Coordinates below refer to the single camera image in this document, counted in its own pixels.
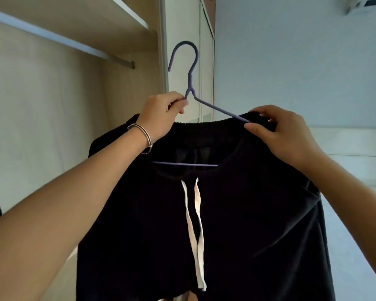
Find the bracelet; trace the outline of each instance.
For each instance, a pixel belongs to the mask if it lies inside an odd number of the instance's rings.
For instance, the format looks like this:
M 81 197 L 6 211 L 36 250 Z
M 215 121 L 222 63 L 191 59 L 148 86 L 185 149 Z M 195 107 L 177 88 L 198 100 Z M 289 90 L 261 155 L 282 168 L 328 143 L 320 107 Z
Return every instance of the bracelet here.
M 145 134 L 146 138 L 147 138 L 147 143 L 149 144 L 149 146 L 147 146 L 147 148 L 149 148 L 149 150 L 147 152 L 142 152 L 141 154 L 149 154 L 151 151 L 152 151 L 152 146 L 153 146 L 153 143 L 150 139 L 150 136 L 148 134 L 148 132 L 146 132 L 146 130 L 144 129 L 144 127 L 140 126 L 139 124 L 131 124 L 128 126 L 128 130 L 130 130 L 131 128 L 133 127 L 137 127 L 138 129 L 140 129 L 143 134 Z

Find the wardrobe shelf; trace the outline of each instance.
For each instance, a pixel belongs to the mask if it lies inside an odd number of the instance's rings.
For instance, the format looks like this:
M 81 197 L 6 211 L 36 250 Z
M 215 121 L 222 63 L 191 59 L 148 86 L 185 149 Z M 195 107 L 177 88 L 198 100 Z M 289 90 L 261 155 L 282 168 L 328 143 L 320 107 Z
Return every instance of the wardrobe shelf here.
M 121 0 L 0 0 L 0 11 L 115 56 L 158 45 Z

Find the white drawstring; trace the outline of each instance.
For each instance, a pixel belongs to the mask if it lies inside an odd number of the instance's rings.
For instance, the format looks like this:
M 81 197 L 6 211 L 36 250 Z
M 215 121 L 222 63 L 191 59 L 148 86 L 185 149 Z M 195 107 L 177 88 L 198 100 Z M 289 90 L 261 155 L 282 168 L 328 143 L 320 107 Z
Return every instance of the white drawstring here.
M 187 218 L 188 234 L 189 234 L 189 239 L 191 242 L 192 253 L 194 255 L 194 260 L 195 260 L 196 280 L 198 282 L 198 288 L 202 289 L 202 291 L 206 291 L 205 272 L 203 268 L 203 252 L 205 250 L 205 240 L 203 238 L 203 228 L 202 228 L 202 221 L 201 221 L 201 194 L 198 188 L 198 180 L 199 179 L 196 179 L 194 191 L 195 191 L 195 210 L 196 210 L 196 214 L 198 215 L 199 226 L 201 227 L 201 232 L 199 234 L 199 243 L 196 242 L 194 227 L 192 226 L 192 220 L 189 215 L 187 186 L 184 181 L 181 181 L 181 183 L 185 192 L 185 215 Z

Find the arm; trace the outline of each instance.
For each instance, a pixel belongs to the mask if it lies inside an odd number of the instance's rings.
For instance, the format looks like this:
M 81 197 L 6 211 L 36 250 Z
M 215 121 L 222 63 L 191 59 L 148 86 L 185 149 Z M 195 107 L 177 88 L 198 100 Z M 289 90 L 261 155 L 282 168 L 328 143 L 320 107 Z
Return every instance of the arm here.
M 137 123 L 152 142 L 167 134 L 176 115 L 184 112 L 187 101 L 182 98 L 175 92 L 149 98 Z M 132 128 L 0 217 L 0 300 L 41 297 L 146 146 L 142 131 Z
M 376 193 L 322 152 L 301 116 L 276 106 L 253 111 L 276 121 L 276 131 L 258 124 L 245 128 L 320 189 L 376 273 Z

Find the closet rod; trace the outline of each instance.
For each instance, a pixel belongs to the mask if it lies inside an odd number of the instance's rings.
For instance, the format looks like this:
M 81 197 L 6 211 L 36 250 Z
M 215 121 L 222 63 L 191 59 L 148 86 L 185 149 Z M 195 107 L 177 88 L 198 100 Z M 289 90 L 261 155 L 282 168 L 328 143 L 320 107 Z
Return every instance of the closet rod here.
M 118 58 L 116 56 L 109 55 L 105 52 L 102 52 L 101 50 L 96 50 L 95 48 L 92 48 L 90 46 L 87 46 L 85 44 L 79 43 L 77 41 L 68 39 L 66 37 L 63 37 L 61 35 L 58 35 L 56 33 L 51 32 L 50 30 L 46 30 L 44 28 L 41 28 L 39 26 L 30 24 L 28 22 L 22 21 L 20 19 L 17 19 L 11 15 L 7 15 L 5 13 L 0 12 L 0 23 L 17 28 L 19 30 L 23 30 L 25 32 L 28 32 L 30 34 L 37 35 L 39 37 L 55 41 L 57 43 L 60 43 L 62 45 L 67 45 L 69 47 L 75 48 L 77 50 L 80 50 L 81 52 L 85 52 L 90 55 L 94 55 L 99 58 L 103 58 L 106 60 L 111 60 L 114 62 L 117 62 L 121 65 L 130 67 L 131 69 L 135 69 L 135 63 L 134 61 L 126 61 L 124 59 Z

